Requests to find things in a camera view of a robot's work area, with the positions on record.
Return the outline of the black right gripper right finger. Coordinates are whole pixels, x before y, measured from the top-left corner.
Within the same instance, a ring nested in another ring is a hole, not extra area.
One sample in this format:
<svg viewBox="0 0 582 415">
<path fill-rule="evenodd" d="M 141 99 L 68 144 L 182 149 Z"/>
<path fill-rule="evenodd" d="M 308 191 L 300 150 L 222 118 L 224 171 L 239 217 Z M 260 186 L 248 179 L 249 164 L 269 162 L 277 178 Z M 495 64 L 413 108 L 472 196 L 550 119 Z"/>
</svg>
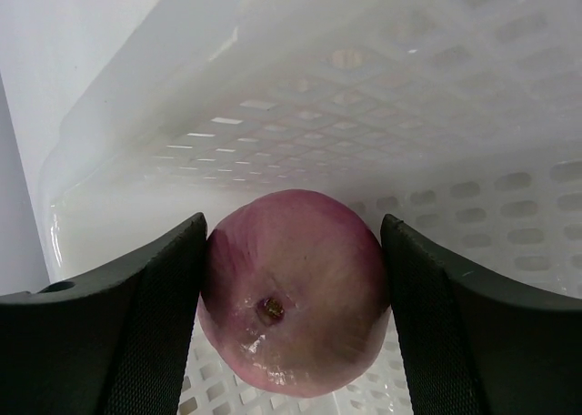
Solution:
<svg viewBox="0 0 582 415">
<path fill-rule="evenodd" d="M 581 302 L 485 268 L 388 215 L 390 298 L 416 414 L 578 414 Z"/>
</svg>

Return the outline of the white perforated plastic basket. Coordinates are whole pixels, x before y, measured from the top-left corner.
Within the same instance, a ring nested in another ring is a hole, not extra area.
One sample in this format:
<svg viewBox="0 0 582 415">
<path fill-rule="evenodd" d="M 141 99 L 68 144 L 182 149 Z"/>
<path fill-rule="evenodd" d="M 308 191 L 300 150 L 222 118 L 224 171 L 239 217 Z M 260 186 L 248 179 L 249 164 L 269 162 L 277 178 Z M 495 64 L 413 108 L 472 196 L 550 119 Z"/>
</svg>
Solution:
<svg viewBox="0 0 582 415">
<path fill-rule="evenodd" d="M 287 188 L 581 302 L 581 0 L 160 0 L 40 170 L 51 275 Z M 177 413 L 416 414 L 394 315 L 317 399 L 250 387 L 195 329 Z"/>
</svg>

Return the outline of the purple onion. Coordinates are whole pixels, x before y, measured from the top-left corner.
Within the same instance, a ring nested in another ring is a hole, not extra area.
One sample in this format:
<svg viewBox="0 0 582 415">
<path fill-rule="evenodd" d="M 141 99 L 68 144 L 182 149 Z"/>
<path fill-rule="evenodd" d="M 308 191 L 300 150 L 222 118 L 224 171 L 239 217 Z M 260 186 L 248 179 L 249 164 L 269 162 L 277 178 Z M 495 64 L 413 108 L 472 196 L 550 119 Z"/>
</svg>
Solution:
<svg viewBox="0 0 582 415">
<path fill-rule="evenodd" d="M 353 210 L 324 194 L 260 197 L 210 234 L 197 316 L 249 385 L 298 398 L 333 392 L 361 376 L 382 347 L 382 249 Z"/>
</svg>

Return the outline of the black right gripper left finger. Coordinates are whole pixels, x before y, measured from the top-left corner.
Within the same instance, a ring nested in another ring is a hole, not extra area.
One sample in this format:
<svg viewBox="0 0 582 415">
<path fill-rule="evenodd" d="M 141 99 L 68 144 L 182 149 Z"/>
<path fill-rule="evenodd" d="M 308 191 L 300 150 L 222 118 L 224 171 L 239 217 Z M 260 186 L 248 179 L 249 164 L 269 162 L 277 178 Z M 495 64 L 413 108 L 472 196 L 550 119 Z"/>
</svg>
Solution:
<svg viewBox="0 0 582 415">
<path fill-rule="evenodd" d="M 1 299 L 4 414 L 175 414 L 206 248 L 195 214 L 80 276 Z"/>
</svg>

